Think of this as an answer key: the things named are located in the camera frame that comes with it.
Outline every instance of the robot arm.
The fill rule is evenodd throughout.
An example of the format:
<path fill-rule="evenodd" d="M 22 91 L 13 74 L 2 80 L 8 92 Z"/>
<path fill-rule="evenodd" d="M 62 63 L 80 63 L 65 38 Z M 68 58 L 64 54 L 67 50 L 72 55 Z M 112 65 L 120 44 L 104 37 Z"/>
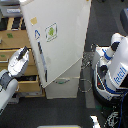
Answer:
<path fill-rule="evenodd" d="M 0 115 L 16 91 L 18 81 L 14 77 L 24 74 L 28 61 L 28 48 L 21 48 L 10 58 L 8 71 L 4 69 L 0 72 Z"/>

